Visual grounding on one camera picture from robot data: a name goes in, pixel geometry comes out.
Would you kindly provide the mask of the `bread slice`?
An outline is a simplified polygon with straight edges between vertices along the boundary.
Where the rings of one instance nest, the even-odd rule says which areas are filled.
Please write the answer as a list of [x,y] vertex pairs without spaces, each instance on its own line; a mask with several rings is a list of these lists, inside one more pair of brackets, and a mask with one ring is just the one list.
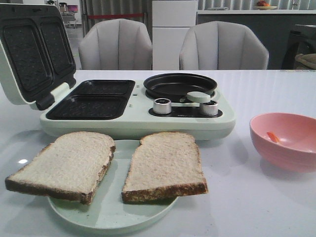
[[113,138],[105,134],[81,131],[62,135],[8,176],[5,187],[90,205],[115,150]]
[[207,192],[194,136],[168,131],[140,140],[132,155],[121,196],[125,203],[138,203]]

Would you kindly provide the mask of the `orange toy shrimp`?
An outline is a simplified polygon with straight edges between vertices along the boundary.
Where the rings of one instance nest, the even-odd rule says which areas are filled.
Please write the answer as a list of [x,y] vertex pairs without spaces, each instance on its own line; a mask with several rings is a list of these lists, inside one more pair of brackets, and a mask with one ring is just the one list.
[[280,139],[273,132],[267,132],[267,135],[274,143],[280,143]]

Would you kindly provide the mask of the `pink plastic bowl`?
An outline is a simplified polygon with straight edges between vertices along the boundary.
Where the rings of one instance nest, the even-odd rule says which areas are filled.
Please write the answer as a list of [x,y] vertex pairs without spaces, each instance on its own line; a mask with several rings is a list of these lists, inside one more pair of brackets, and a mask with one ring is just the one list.
[[[270,140],[273,132],[280,143]],[[266,113],[250,121],[250,135],[257,152],[282,169],[311,173],[316,170],[316,119],[290,113]]]

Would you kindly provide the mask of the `green breakfast maker lid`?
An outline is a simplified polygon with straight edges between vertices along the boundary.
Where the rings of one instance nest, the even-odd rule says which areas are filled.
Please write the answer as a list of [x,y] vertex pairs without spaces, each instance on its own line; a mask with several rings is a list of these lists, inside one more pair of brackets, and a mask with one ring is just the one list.
[[71,89],[76,64],[57,7],[0,5],[0,83],[8,100],[45,110]]

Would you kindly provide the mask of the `green breakfast maker base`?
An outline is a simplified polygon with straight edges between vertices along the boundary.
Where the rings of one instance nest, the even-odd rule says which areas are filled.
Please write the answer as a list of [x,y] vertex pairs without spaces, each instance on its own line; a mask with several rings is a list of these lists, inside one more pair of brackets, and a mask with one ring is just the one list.
[[86,80],[67,91],[40,116],[47,134],[60,136],[74,131],[92,131],[112,138],[138,140],[161,131],[181,131],[197,140],[228,136],[236,122],[235,113],[219,90],[212,100],[218,113],[200,113],[198,103],[172,103],[167,115],[153,111],[141,80]]

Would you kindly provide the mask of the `left silver control knob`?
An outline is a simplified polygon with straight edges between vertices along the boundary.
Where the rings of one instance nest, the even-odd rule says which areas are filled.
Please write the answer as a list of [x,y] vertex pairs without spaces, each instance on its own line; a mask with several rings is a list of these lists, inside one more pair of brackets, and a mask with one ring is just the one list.
[[158,115],[167,115],[172,111],[171,100],[167,98],[158,98],[154,100],[153,112]]

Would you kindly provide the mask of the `silver control knob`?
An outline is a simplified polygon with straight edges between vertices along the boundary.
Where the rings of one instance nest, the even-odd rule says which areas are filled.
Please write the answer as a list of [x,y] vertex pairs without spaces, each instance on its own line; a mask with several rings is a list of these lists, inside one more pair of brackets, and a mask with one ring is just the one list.
[[206,103],[200,103],[199,112],[204,116],[216,116],[218,114],[218,103],[213,100]]
[[154,100],[153,112],[158,115],[167,115],[172,111],[171,100],[167,98],[158,98]]

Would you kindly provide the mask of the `black round frying pan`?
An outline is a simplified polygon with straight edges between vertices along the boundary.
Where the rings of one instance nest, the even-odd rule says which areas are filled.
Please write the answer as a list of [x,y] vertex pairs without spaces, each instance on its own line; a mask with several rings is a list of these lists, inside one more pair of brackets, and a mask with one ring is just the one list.
[[143,85],[147,97],[167,98],[176,103],[188,103],[186,95],[192,91],[213,96],[217,82],[209,77],[190,73],[166,73],[147,78]]

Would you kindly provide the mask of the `right silver control knob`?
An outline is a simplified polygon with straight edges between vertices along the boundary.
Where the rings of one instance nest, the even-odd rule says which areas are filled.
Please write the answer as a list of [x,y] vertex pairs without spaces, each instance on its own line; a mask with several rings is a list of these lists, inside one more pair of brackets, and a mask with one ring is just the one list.
[[213,100],[206,103],[200,103],[199,112],[204,116],[216,116],[218,114],[218,103]]

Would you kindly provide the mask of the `white refrigerator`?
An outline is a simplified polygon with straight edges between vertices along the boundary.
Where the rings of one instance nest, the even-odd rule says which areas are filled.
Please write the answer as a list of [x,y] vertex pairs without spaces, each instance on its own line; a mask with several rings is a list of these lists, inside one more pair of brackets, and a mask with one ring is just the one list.
[[179,54],[190,27],[196,24],[196,0],[152,1],[153,70],[178,70]]

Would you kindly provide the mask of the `light green round plate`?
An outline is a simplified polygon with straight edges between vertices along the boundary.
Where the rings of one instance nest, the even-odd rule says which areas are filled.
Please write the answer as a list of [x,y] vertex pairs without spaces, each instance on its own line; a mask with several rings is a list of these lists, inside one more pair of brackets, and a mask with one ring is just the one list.
[[139,141],[116,140],[115,144],[114,158],[90,205],[48,199],[55,213],[75,227],[107,235],[133,232],[164,217],[177,201],[168,198],[140,204],[123,203],[121,191]]

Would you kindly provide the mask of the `white kitchen counter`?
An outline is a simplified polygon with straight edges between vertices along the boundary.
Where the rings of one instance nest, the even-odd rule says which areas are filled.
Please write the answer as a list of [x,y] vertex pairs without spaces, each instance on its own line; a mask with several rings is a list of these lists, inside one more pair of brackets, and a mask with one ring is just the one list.
[[198,10],[198,15],[250,15],[250,14],[316,14],[315,10],[287,10],[287,9],[272,9],[272,10]]

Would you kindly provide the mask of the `fruit plate on counter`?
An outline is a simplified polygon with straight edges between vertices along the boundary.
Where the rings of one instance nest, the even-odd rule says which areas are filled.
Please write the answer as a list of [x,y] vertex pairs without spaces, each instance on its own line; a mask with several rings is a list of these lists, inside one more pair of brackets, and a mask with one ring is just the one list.
[[271,6],[266,0],[259,0],[255,3],[254,7],[258,10],[274,10],[277,6]]

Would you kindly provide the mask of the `dark appliance at right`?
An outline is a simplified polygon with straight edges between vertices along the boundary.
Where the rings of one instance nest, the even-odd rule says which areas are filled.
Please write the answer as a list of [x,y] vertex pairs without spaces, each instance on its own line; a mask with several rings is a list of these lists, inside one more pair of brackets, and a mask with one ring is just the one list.
[[286,53],[282,62],[282,69],[294,69],[295,56],[298,54],[311,54],[316,52],[316,26],[299,25],[292,27]]

